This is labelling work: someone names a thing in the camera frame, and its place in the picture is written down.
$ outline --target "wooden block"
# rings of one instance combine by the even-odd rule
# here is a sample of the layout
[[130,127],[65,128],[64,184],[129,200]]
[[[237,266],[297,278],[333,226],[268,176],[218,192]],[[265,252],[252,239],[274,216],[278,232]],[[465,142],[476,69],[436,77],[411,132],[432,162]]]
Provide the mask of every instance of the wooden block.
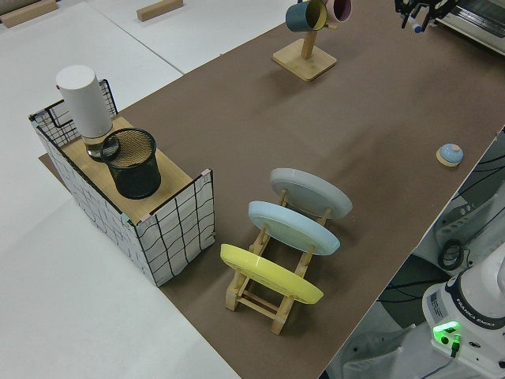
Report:
[[[113,129],[132,128],[123,117],[113,120]],[[132,200],[116,190],[114,180],[105,163],[96,162],[86,153],[82,138],[77,138],[62,147],[63,152],[92,180],[95,185],[137,225],[140,219],[157,209],[192,180],[172,160],[156,150],[156,163],[161,174],[161,185],[150,197]]]
[[13,10],[0,16],[0,21],[7,27],[11,28],[35,17],[42,16],[56,10],[56,0],[41,0],[35,4],[25,6],[24,8]]
[[182,6],[182,0],[162,0],[161,2],[155,2],[150,6],[138,9],[137,17],[144,22]]
[[294,41],[292,44],[274,53],[272,59],[304,81],[313,81],[333,67],[337,60],[318,47],[313,48],[309,58],[303,59],[301,56],[303,43],[303,39]]

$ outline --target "black grid pattern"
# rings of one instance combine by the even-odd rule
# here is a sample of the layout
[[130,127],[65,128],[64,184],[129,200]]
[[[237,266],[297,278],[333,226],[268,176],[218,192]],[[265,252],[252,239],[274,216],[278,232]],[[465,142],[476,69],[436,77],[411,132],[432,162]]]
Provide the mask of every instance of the black grid pattern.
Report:
[[214,242],[214,222],[209,170],[137,226],[137,236],[157,285],[179,274]]
[[[101,81],[100,85],[110,115],[115,116],[117,109],[109,84]],[[79,206],[156,286],[179,274],[214,242],[211,170],[204,171],[135,226],[61,150],[80,136],[63,100],[29,118]]]
[[[118,114],[118,109],[110,91],[109,82],[102,80],[99,82],[102,89],[102,96],[107,105],[107,110],[111,117]],[[80,137],[76,127],[73,124],[72,115],[69,112],[63,100],[42,109],[40,112],[32,114],[30,121],[35,122],[47,137],[58,147]]]

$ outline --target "brown mat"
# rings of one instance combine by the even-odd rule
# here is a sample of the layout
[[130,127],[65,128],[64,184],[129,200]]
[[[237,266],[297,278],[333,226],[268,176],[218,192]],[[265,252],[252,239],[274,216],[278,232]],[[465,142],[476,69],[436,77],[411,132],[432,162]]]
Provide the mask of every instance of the brown mat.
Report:
[[[244,378],[317,378],[505,122],[501,56],[444,27],[401,30],[391,2],[366,6],[319,33],[338,61],[312,83],[271,60],[300,37],[282,25],[122,112],[190,176],[215,171],[216,244],[161,290]],[[435,158],[448,142],[466,154],[456,169]],[[219,259],[221,243],[253,242],[248,203],[276,200],[276,167],[325,178],[354,204],[327,224],[341,249],[306,275],[324,297],[295,304],[281,336],[225,309],[233,272]],[[265,257],[294,268],[299,256],[273,243]]]

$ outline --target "mesh cup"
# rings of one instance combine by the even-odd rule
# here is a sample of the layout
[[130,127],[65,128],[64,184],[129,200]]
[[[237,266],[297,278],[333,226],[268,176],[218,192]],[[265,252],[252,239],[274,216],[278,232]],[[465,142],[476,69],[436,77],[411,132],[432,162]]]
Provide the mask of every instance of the mesh cup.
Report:
[[100,155],[118,192],[129,199],[143,199],[161,184],[155,152],[156,142],[151,134],[127,128],[111,133],[103,142]]

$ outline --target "green light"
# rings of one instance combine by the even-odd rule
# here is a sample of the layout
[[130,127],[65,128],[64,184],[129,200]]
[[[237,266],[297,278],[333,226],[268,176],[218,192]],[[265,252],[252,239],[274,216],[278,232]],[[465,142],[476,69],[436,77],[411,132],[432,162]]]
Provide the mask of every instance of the green light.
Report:
[[446,322],[445,324],[441,324],[441,325],[438,325],[435,328],[433,328],[433,332],[438,333],[438,332],[443,332],[444,330],[448,330],[448,329],[458,329],[459,326],[460,325],[457,321],[449,321],[449,322]]
[[[459,329],[461,325],[457,321],[449,321],[445,324],[437,325],[433,328],[433,335],[435,336],[435,340],[442,342],[442,337],[444,337],[447,333],[452,333],[455,330]],[[459,335],[454,336],[454,341],[459,341]]]

